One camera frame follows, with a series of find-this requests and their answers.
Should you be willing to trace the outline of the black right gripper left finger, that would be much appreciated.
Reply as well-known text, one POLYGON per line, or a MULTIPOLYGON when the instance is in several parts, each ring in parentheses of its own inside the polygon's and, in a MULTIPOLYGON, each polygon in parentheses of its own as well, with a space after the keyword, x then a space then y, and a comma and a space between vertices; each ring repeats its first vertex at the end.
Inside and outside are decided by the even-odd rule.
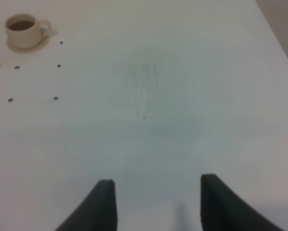
POLYGON ((57 228, 58 231, 115 231, 116 188, 113 180, 100 180, 57 228))

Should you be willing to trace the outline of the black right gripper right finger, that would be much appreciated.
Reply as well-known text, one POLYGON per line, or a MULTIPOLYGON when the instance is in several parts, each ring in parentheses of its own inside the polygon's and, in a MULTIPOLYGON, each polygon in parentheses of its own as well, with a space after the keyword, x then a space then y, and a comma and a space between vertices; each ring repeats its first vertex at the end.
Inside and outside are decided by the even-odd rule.
POLYGON ((280 231, 233 192, 217 175, 200 178, 200 219, 204 231, 280 231))

